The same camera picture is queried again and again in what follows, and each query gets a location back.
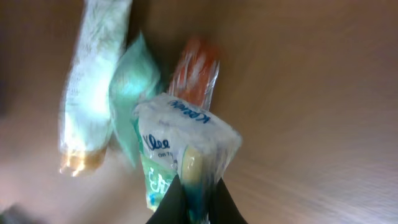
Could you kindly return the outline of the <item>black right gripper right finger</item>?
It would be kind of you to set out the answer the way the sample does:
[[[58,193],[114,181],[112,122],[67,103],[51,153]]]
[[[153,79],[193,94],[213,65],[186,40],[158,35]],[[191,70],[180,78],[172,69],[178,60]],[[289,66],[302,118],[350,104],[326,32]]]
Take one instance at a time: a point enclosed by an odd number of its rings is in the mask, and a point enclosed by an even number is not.
[[[211,224],[248,224],[240,214],[223,179],[218,181],[211,192],[208,218]]]

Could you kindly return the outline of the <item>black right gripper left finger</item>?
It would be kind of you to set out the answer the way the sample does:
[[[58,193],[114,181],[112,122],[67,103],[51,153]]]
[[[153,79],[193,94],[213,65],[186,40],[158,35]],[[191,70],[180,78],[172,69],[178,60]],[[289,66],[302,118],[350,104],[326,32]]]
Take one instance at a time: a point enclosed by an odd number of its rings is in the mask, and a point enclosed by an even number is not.
[[[187,200],[179,176],[175,176],[155,213],[146,224],[189,224]]]

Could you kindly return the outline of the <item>small Kleenex tissue pack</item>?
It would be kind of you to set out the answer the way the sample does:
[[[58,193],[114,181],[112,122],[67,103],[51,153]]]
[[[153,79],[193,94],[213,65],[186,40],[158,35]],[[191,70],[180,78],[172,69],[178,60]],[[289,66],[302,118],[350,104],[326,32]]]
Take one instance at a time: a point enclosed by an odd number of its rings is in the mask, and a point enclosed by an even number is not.
[[[133,117],[147,207],[157,210],[179,177],[190,221],[207,223],[210,189],[241,147],[241,135],[209,111],[166,93],[139,103]]]

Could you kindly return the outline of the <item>white tube with gold cap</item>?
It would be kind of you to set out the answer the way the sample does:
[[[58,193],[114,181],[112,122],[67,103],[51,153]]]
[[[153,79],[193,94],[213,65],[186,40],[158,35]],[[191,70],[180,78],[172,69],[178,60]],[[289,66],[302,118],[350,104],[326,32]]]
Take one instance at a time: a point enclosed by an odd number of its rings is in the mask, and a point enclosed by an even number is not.
[[[125,51],[132,0],[86,0],[60,103],[60,173],[77,177],[104,161],[112,133],[108,88]]]

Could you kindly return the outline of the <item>red snack bar wrapper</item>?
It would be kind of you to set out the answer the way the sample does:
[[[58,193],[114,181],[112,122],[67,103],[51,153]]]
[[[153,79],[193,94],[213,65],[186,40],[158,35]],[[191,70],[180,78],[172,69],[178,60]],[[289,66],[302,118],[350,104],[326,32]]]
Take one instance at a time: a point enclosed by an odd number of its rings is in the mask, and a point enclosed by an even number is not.
[[[167,93],[209,110],[220,70],[217,49],[203,39],[190,39],[182,51]]]

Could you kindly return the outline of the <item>teal snack packet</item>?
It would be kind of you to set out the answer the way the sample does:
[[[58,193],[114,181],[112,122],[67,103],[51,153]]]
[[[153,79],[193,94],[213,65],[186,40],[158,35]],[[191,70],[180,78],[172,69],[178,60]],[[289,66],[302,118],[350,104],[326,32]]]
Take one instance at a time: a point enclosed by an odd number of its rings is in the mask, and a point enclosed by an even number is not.
[[[121,57],[109,84],[109,108],[114,135],[132,167],[139,160],[139,143],[132,112],[138,103],[160,91],[160,70],[140,32]]]

